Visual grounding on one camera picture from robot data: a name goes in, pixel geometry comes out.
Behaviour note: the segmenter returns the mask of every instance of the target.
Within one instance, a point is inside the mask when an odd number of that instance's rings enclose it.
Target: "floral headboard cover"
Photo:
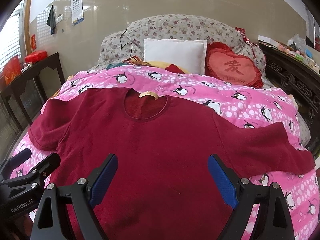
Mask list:
[[[119,63],[130,57],[131,50],[132,56],[143,58],[145,38],[220,41],[231,47],[234,53],[251,58],[262,74],[266,67],[262,50],[250,47],[233,27],[207,17],[181,14],[144,18],[129,24],[126,31],[107,36],[101,45],[98,66]]]

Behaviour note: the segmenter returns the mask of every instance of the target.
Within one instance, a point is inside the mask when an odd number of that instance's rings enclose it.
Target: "white pillow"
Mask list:
[[[144,40],[144,62],[163,61],[193,74],[204,74],[207,41]]]

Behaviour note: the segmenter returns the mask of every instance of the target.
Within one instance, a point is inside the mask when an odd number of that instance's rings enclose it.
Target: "glossy wall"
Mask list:
[[[51,6],[57,33],[46,25]],[[84,21],[72,25],[70,0],[55,0],[30,23],[37,49],[49,55],[59,52],[65,77],[97,64],[104,37],[124,30],[135,20],[159,14],[191,14],[213,18],[232,27],[245,28],[256,41],[258,35],[287,42],[295,34],[306,36],[305,20],[284,0],[83,0]],[[45,69],[41,80],[48,96],[59,89],[55,71]]]

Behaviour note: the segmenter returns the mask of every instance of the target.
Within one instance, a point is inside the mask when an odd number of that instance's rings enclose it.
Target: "penguin print blanket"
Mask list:
[[[306,151],[300,144],[300,128],[294,104],[279,88],[257,90],[231,85],[204,75],[174,74],[148,66],[124,65],[110,70],[79,72],[62,86],[60,94],[55,98],[68,101],[90,88],[113,87],[133,88],[137,92],[153,91],[158,96],[170,95],[191,100],[212,108],[232,124],[244,129],[282,122],[289,143],[297,150]],[[18,144],[13,155],[25,148],[32,151],[32,157],[13,172],[12,178],[28,173],[51,153],[36,149],[28,134]],[[274,171],[251,177],[250,180],[254,184],[264,186],[269,186],[275,181],[281,185],[292,217],[295,240],[307,240],[318,221],[319,187],[315,170],[307,174]],[[258,205],[255,205],[252,209],[243,240],[248,240],[251,235],[258,208]]]

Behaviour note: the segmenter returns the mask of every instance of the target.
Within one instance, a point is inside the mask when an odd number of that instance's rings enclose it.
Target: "table leg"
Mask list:
[[[22,103],[22,101],[21,101],[21,99],[20,99],[20,96],[17,96],[17,95],[15,95],[15,94],[14,94],[13,96],[14,96],[14,99],[17,101],[17,103],[18,103],[18,105],[19,105],[19,107],[20,107],[23,115],[24,115],[25,118],[27,119],[28,123],[29,123],[30,125],[32,125],[32,120],[31,120],[30,116],[28,115],[26,109],[24,108],[24,105],[23,105],[23,103]]]
[[[42,97],[42,99],[43,99],[43,101],[45,103],[48,100],[48,98],[47,98],[47,95],[46,95],[46,93],[44,91],[44,88],[43,88],[43,85],[41,83],[39,75],[36,75],[34,77],[34,80],[35,80],[36,86],[38,87],[39,94],[40,94],[40,96]]]
[[[66,79],[64,78],[60,61],[59,61],[59,65],[57,66],[57,71],[58,71],[60,83],[61,85],[63,85],[66,82]]]
[[[19,121],[18,121],[17,117],[15,116],[14,112],[12,111],[12,108],[11,108],[11,106],[10,106],[10,104],[9,104],[9,101],[8,101],[6,98],[2,98],[2,100],[3,100],[3,103],[4,103],[5,108],[7,109],[9,115],[10,115],[10,116],[12,117],[12,119],[14,120],[16,126],[18,127],[19,130],[22,131],[22,130],[23,130],[23,129],[22,129],[22,126],[21,126],[21,124],[19,123]]]

